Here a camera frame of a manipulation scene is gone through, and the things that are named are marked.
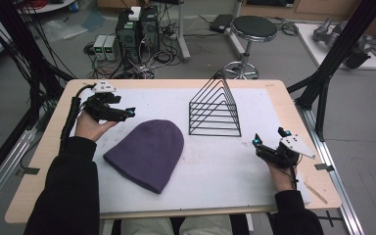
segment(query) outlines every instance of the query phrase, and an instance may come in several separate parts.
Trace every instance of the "computer tower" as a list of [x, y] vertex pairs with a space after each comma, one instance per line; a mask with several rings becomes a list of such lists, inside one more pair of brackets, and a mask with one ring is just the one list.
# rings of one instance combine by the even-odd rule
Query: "computer tower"
[[151, 53], [160, 51], [158, 7], [153, 6], [142, 11], [140, 18], [145, 48]]
[[133, 63], [140, 63], [139, 45], [142, 40], [140, 22], [130, 21], [129, 13], [121, 12], [117, 20], [116, 35], [121, 57], [123, 58], [126, 53], [127, 58]]

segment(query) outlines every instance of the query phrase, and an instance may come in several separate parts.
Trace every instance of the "metal wire frame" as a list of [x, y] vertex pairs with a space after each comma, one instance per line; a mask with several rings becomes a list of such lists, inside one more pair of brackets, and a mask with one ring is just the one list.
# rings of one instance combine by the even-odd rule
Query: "metal wire frame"
[[220, 71], [189, 103], [189, 134], [241, 137], [237, 105]]

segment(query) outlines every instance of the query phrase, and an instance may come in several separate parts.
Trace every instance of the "black sleeve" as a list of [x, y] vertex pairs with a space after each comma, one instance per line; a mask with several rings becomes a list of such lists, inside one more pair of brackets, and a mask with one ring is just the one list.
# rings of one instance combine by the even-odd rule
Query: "black sleeve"
[[273, 234], [323, 234], [317, 215], [305, 209], [300, 191], [284, 191], [275, 195], [278, 213], [271, 216]]
[[53, 160], [45, 188], [35, 203], [24, 234], [98, 234], [100, 220], [96, 143], [71, 137]]

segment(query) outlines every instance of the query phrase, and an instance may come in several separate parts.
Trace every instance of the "knit hat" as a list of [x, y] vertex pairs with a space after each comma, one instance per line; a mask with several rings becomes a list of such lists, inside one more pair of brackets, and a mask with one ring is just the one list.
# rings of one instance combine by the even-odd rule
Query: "knit hat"
[[148, 120], [136, 126], [103, 157], [124, 177], [161, 194], [181, 157], [184, 138], [169, 120]]

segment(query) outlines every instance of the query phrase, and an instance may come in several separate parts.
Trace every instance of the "table leg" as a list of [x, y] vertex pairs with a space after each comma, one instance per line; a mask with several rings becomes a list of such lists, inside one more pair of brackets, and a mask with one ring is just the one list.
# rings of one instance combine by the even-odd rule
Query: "table leg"
[[113, 219], [100, 220], [100, 235], [111, 235], [114, 223]]
[[249, 226], [250, 235], [255, 235], [255, 228], [253, 227], [252, 215], [246, 213], [247, 225]]
[[183, 62], [185, 63], [185, 62], [191, 60], [191, 55], [189, 54], [188, 47], [187, 47], [187, 44], [186, 44], [185, 38], [184, 38], [184, 7], [183, 7], [183, 5], [184, 5], [184, 0], [179, 0], [179, 5], [178, 5], [178, 8], [179, 8], [179, 14], [178, 14], [178, 18], [179, 18], [178, 43], [179, 43], [179, 47], [181, 48]]
[[[237, 0], [236, 5], [234, 6], [234, 12], [233, 12], [233, 20], [238, 18], [240, 16], [240, 10], [241, 10], [241, 4], [243, 0]], [[227, 28], [225, 30], [225, 34], [228, 35], [230, 40], [233, 42], [234, 47], [237, 51], [237, 54], [239, 56], [239, 59], [241, 59], [242, 55], [244, 54], [244, 48], [240, 44], [239, 39], [236, 37], [236, 35], [231, 31], [230, 28]]]

